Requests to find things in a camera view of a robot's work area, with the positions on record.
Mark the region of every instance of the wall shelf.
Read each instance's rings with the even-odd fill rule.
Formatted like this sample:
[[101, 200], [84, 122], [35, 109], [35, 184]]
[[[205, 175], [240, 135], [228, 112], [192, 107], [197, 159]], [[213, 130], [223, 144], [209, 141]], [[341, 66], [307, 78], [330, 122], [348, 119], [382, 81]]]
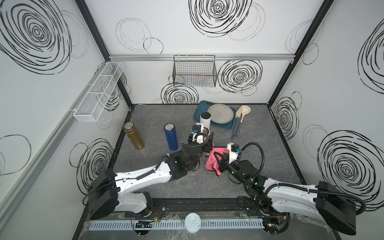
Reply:
[[79, 122], [97, 122], [124, 70], [121, 62], [103, 63], [99, 76], [73, 116]]

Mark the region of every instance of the gray marble countertop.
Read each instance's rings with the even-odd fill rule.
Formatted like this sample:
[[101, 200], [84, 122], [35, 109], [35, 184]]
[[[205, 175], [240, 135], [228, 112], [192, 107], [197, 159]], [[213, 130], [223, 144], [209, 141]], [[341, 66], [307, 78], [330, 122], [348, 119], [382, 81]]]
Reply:
[[[241, 105], [229, 105], [238, 109]], [[261, 175], [275, 180], [300, 184], [299, 177], [284, 147], [278, 130], [266, 105], [249, 105], [250, 114], [244, 117], [238, 130], [238, 137], [231, 139], [233, 129], [211, 125], [215, 146], [226, 146], [233, 142], [242, 148], [248, 142], [257, 142], [265, 153], [265, 165]], [[159, 158], [169, 150], [163, 127], [166, 123], [175, 124], [177, 140], [188, 142], [192, 125], [197, 121], [193, 114], [197, 105], [136, 105], [131, 121], [142, 136], [145, 147], [137, 150], [127, 136], [124, 137], [114, 165], [115, 172], [128, 172], [156, 165]], [[242, 154], [242, 160], [249, 160], [256, 168], [260, 166], [261, 155], [256, 146], [249, 146]], [[168, 183], [154, 184], [141, 189], [151, 197], [170, 198], [214, 198], [246, 195], [243, 186], [229, 181], [227, 172], [216, 176], [205, 167], [207, 159], [201, 157], [201, 166], [195, 172]]]

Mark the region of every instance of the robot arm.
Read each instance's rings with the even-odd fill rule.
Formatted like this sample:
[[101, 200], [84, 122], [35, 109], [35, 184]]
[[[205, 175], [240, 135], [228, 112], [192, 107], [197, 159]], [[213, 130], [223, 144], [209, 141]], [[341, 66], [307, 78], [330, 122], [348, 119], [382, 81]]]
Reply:
[[[140, 213], [142, 217], [148, 215], [153, 207], [151, 197], [147, 192], [135, 191], [186, 176], [188, 171], [195, 169], [203, 153], [213, 149], [212, 139], [213, 133], [208, 135], [207, 129], [195, 124], [188, 144], [181, 144], [180, 151], [163, 156], [157, 165], [117, 174], [112, 169], [106, 169], [88, 188], [90, 219], [100, 219], [111, 212]], [[259, 169], [247, 160], [240, 161], [241, 153], [252, 144], [258, 146], [262, 153]], [[260, 215], [301, 214], [322, 220], [339, 232], [356, 234], [356, 215], [365, 210], [361, 199], [342, 193], [326, 182], [297, 185], [261, 176], [264, 154], [257, 143], [249, 143], [243, 149], [229, 143], [227, 149], [229, 155], [221, 160], [221, 172], [228, 170], [243, 184], [246, 193], [258, 203], [255, 206]], [[361, 205], [357, 212], [353, 199]]]

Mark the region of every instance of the pink cloth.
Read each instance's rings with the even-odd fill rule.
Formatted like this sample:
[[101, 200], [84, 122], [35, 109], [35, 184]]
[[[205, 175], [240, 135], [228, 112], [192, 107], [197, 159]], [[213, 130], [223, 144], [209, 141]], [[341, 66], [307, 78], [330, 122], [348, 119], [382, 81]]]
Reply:
[[219, 161], [221, 161], [222, 158], [221, 156], [214, 154], [215, 152], [220, 154], [224, 154], [224, 153], [229, 154], [229, 151], [225, 147], [214, 147], [208, 157], [207, 163], [205, 164], [205, 167], [209, 171], [215, 171], [216, 174], [219, 176], [221, 172], [218, 169], [218, 162], [216, 160], [216, 156], [218, 157]]

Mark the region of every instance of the blue thermos bottle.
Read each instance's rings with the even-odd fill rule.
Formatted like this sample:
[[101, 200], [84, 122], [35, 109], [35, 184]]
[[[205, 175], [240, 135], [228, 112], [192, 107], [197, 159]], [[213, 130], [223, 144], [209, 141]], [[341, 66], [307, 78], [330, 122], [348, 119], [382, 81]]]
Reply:
[[171, 151], [176, 151], [179, 148], [177, 143], [176, 128], [173, 123], [167, 123], [164, 125], [164, 132], [168, 142], [168, 147]]

